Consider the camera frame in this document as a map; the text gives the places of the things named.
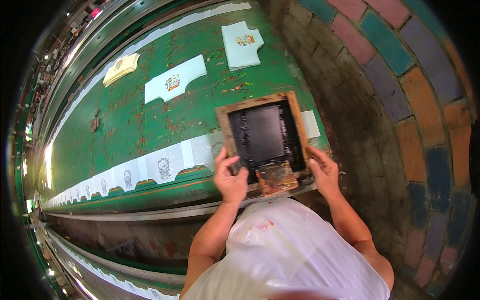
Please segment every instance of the wooden frame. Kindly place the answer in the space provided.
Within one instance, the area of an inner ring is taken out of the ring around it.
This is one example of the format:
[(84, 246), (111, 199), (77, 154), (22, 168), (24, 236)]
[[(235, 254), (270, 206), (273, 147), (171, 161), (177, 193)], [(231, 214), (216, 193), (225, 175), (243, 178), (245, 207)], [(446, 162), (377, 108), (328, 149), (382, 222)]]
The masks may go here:
[[(241, 102), (228, 104), (219, 108), (216, 108), (216, 114), (218, 117), (218, 122), (220, 124), (220, 128), (222, 129), (223, 138), (225, 146), (227, 147), (227, 154), (228, 157), (233, 157), (238, 155), (237, 146), (235, 145), (235, 139), (233, 136), (232, 128), (230, 126), (230, 120), (228, 115), (238, 110), (246, 109), (246, 108), (253, 108), (269, 103), (275, 103), (284, 101), (287, 99), (288, 105), (290, 107), (290, 111), (293, 116), (293, 120), (295, 123), (295, 127), (297, 129), (297, 134), (301, 146), (301, 151), (303, 155), (303, 159), (305, 161), (305, 165), (308, 165), (308, 160), (312, 157), (309, 149), (308, 149), (308, 139), (307, 134), (305, 132), (305, 126), (303, 125), (303, 119), (301, 117), (300, 107), (297, 102), (297, 97), (295, 92), (289, 91), (286, 93), (277, 93), (269, 96), (254, 98), (254, 99), (247, 99)], [(230, 166), (233, 174), (236, 175), (238, 170), (240, 169), (240, 162), (236, 162), (232, 166)], [(309, 168), (305, 168), (303, 170), (294, 172), (295, 178), (299, 178), (305, 175), (311, 174)], [(249, 191), (259, 189), (259, 184), (250, 184)]]

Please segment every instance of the white shirt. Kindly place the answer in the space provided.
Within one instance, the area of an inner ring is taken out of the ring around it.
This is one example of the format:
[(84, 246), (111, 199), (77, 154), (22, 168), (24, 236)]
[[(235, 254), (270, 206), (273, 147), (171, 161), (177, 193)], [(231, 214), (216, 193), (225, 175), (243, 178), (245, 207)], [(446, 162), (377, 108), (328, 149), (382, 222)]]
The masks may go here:
[(231, 228), (226, 256), (208, 268), (183, 300), (259, 299), (258, 287), (355, 290), (340, 299), (386, 300), (385, 281), (330, 225), (292, 199), (248, 206)]

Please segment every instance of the hand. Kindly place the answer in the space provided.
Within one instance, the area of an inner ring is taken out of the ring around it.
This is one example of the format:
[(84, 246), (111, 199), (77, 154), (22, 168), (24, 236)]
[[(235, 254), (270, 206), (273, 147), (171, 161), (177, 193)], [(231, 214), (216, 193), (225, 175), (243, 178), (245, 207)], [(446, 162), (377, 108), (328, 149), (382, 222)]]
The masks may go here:
[(338, 187), (338, 165), (325, 152), (310, 147), (312, 157), (308, 166), (312, 169), (318, 191), (329, 198), (340, 193)]
[(227, 148), (225, 146), (222, 147), (222, 150), (215, 158), (215, 177), (213, 182), (220, 193), (222, 193), (223, 202), (225, 203), (240, 205), (240, 202), (247, 196), (247, 168), (241, 168), (236, 176), (232, 176), (232, 173), (227, 168), (239, 159), (240, 156), (227, 158)]

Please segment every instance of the brick wall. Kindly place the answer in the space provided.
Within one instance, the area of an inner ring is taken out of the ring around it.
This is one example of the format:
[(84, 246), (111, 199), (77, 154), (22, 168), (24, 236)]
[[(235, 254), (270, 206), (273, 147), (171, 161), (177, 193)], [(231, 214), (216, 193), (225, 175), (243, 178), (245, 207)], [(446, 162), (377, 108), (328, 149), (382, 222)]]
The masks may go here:
[(392, 299), (436, 296), (475, 200), (465, 67), (421, 0), (263, 0), (327, 124), (343, 192), (396, 272)]

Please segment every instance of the orange brick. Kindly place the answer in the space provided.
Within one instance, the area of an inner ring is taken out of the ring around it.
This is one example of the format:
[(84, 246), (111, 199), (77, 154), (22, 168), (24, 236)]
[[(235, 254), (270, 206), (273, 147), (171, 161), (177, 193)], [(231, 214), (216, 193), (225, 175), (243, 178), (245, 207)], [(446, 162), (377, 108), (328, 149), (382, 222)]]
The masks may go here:
[(440, 111), (432, 89), (419, 68), (415, 68), (400, 80), (407, 99), (412, 105), (419, 124), (423, 144), (432, 146), (445, 143)]
[(448, 129), (470, 125), (470, 112), (464, 100), (456, 101), (444, 107), (445, 122)]
[(465, 69), (465, 65), (462, 62), (462, 59), (460, 58), (460, 55), (458, 51), (455, 48), (455, 45), (453, 44), (452, 40), (448, 39), (445, 43), (445, 48), (447, 49), (448, 54), (450, 55), (450, 58), (453, 61), (453, 64), (455, 65), (456, 71), (458, 72), (458, 76), (460, 76), (460, 80), (462, 81), (463, 87), (465, 88), (465, 92), (467, 93), (467, 97), (471, 102), (472, 106), (472, 115), (473, 119), (477, 119), (477, 111), (475, 109), (475, 97), (473, 95), (473, 88), (472, 88), (472, 83), (470, 82), (470, 79), (468, 78), (467, 70)]
[(470, 125), (449, 129), (452, 144), (453, 178), (455, 186), (468, 184), (468, 148), (470, 146)]
[(395, 127), (407, 180), (426, 181), (425, 161), (415, 120), (402, 120)]

